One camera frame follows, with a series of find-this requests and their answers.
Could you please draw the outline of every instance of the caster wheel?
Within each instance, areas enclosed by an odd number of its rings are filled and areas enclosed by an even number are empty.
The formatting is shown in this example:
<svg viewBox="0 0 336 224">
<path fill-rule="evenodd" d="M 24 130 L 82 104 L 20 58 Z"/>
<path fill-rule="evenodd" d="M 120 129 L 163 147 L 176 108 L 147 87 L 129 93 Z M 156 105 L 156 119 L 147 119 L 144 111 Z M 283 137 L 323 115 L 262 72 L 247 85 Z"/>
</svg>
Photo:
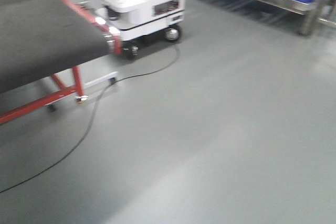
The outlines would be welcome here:
<svg viewBox="0 0 336 224">
<path fill-rule="evenodd" d="M 164 38 L 169 42 L 177 42 L 182 36 L 182 29 L 179 25 L 171 25 L 164 30 Z"/>
<path fill-rule="evenodd" d="M 54 113 L 55 111 L 57 111 L 57 107 L 54 104 L 49 104 L 47 108 L 50 113 Z"/>
<path fill-rule="evenodd" d="M 76 102 L 78 104 L 82 104 L 85 103 L 88 99 L 89 97 L 87 95 L 83 95 L 82 97 L 76 97 Z"/>
<path fill-rule="evenodd" d="M 135 42 L 129 43 L 123 50 L 128 60 L 136 60 L 139 48 Z"/>
<path fill-rule="evenodd" d="M 112 86 L 117 82 L 117 79 L 116 79 L 116 77 L 113 77 L 109 81 L 110 81 L 110 85 Z"/>
</svg>

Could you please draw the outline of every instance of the white robot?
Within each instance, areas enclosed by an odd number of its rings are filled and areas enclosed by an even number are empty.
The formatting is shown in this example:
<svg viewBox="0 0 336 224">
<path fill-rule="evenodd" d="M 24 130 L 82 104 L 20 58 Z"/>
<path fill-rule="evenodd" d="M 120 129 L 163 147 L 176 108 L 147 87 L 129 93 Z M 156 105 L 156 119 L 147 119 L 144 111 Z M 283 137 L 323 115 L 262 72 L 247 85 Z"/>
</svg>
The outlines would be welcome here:
<svg viewBox="0 0 336 224">
<path fill-rule="evenodd" d="M 177 23 L 184 19 L 185 0 L 89 0 L 89 5 L 99 22 L 106 22 L 113 33 L 118 31 L 131 58 L 138 54 L 136 38 L 159 30 L 171 42 L 181 37 Z"/>
</svg>

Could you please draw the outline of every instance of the epoxy floor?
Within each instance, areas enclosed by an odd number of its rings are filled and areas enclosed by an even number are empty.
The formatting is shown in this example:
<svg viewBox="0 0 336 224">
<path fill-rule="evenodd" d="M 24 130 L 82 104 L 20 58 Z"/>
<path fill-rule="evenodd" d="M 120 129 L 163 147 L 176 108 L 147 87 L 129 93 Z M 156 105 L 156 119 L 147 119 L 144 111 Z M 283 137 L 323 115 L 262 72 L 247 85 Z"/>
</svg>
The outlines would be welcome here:
<svg viewBox="0 0 336 224">
<path fill-rule="evenodd" d="M 111 87 L 62 163 L 0 195 L 0 223 L 334 224 L 335 31 L 297 36 L 300 17 L 243 0 L 187 0 L 178 62 Z M 154 39 L 128 62 L 81 66 L 88 81 L 156 70 Z M 2 94 L 0 111 L 48 91 Z M 0 126 L 0 190 L 39 173 L 82 137 L 100 90 Z"/>
</svg>

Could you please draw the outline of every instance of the power cord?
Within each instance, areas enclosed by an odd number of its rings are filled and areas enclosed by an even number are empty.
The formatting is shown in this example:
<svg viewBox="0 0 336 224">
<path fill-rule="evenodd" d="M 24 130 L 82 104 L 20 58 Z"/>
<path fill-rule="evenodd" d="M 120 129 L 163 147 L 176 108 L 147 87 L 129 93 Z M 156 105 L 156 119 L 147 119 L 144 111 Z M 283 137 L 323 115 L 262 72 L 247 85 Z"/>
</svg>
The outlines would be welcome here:
<svg viewBox="0 0 336 224">
<path fill-rule="evenodd" d="M 53 167 L 57 166 L 58 164 L 60 164 L 62 161 L 64 161 L 68 156 L 71 155 L 71 153 L 73 153 L 79 146 L 80 144 L 87 138 L 87 136 L 89 135 L 91 129 L 92 129 L 92 126 L 93 126 L 93 123 L 95 122 L 95 118 L 96 118 L 96 114 L 97 114 L 97 110 L 98 110 L 98 107 L 99 107 L 99 104 L 100 104 L 100 101 L 101 99 L 103 98 L 104 94 L 106 93 L 106 91 L 111 87 L 113 86 L 113 84 L 117 83 L 117 82 L 121 82 L 121 81 L 124 81 L 124 80 L 128 80 L 128 79 L 132 79 L 132 78 L 137 78 L 137 77 L 142 77 L 142 76 L 149 76 L 151 74 L 155 74 L 155 73 L 158 73 L 158 72 L 161 72 L 169 67 L 171 67 L 172 65 L 174 65 L 180 58 L 181 56 L 181 52 L 180 52 L 180 49 L 178 48 L 178 46 L 176 44 L 173 45 L 175 50 L 176 50 L 176 56 L 174 58 L 173 61 L 171 61 L 168 65 L 164 66 L 163 68 L 160 68 L 156 71 L 152 71 L 152 72 L 149 72 L 149 73 L 144 73 L 144 74 L 136 74 L 134 76 L 129 76 L 129 77 L 125 77 L 125 78 L 122 78 L 120 80 L 116 80 L 115 82 L 112 82 L 110 85 L 108 85 L 107 87 L 105 87 L 101 92 L 100 94 L 97 96 L 97 99 L 96 101 L 94 102 L 94 107 L 92 109 L 92 114 L 90 116 L 90 121 L 89 121 L 89 124 L 84 132 L 84 135 L 82 136 L 82 138 L 77 142 L 77 144 L 66 154 L 64 155 L 59 161 L 57 161 L 56 163 L 50 165 L 49 167 L 47 167 L 46 169 L 44 169 L 43 171 L 39 172 L 38 174 L 20 182 L 20 183 L 17 183 L 15 184 L 14 186 L 10 186 L 4 190 L 1 190 L 0 191 L 0 194 L 6 192 L 6 191 L 9 191 L 17 186 L 20 186 L 40 175 L 42 175 L 43 173 L 47 172 L 48 170 L 52 169 Z"/>
</svg>

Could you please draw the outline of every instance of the conveyor belt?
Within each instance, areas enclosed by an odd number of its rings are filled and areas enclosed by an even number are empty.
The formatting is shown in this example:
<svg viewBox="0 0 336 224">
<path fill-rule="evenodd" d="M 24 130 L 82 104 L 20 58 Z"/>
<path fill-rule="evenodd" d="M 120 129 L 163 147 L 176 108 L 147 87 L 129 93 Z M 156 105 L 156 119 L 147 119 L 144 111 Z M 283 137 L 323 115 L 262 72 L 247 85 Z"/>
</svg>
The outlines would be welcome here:
<svg viewBox="0 0 336 224">
<path fill-rule="evenodd" d="M 0 0 L 0 93 L 107 55 L 102 33 L 60 0 Z"/>
</svg>

